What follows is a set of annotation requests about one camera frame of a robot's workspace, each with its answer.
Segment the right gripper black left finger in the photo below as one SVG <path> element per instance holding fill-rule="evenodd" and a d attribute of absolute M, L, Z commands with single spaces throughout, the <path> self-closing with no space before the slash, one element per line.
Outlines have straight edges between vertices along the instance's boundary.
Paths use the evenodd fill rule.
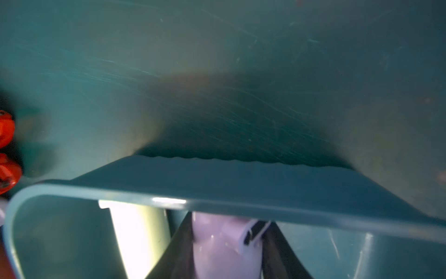
<path fill-rule="evenodd" d="M 192 214 L 187 213 L 147 279 L 194 279 Z"/>

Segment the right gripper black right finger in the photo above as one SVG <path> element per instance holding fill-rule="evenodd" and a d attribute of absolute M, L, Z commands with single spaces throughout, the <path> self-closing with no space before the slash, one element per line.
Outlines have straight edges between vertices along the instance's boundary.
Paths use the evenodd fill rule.
<path fill-rule="evenodd" d="M 262 273 L 265 279 L 312 279 L 276 223 L 263 235 Z"/>

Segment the pale yellow flashlight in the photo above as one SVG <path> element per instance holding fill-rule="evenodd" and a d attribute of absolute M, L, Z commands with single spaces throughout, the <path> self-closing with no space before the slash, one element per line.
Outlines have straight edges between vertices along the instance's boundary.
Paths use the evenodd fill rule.
<path fill-rule="evenodd" d="M 98 203 L 110 211 L 127 278 L 146 278 L 171 241 L 165 210 L 116 201 Z"/>

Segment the purple flashlight group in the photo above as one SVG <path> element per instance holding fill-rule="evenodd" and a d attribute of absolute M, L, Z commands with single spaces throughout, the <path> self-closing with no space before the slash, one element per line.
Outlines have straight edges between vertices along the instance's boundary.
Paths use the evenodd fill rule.
<path fill-rule="evenodd" d="M 270 221 L 192 213 L 197 279 L 260 279 L 263 235 Z"/>

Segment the teal plastic storage box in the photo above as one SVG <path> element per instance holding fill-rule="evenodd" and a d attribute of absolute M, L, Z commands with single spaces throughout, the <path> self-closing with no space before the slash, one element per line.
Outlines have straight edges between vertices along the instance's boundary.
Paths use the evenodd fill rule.
<path fill-rule="evenodd" d="M 109 209 L 165 210 L 171 240 L 187 213 L 276 223 L 313 279 L 443 279 L 446 223 L 359 172 L 237 160 L 129 156 L 9 201 L 2 228 L 19 279 L 128 279 Z"/>

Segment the red flashlight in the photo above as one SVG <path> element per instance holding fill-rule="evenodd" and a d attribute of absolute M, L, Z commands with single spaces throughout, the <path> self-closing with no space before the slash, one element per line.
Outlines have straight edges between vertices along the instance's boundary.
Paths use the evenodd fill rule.
<path fill-rule="evenodd" d="M 0 130 L 0 148 L 4 148 L 9 145 L 14 137 L 15 121 L 8 112 L 1 110 L 1 130 Z"/>
<path fill-rule="evenodd" d="M 8 158 L 4 153 L 1 154 L 1 194 L 11 190 L 20 180 L 23 171 L 21 166 L 14 160 Z"/>

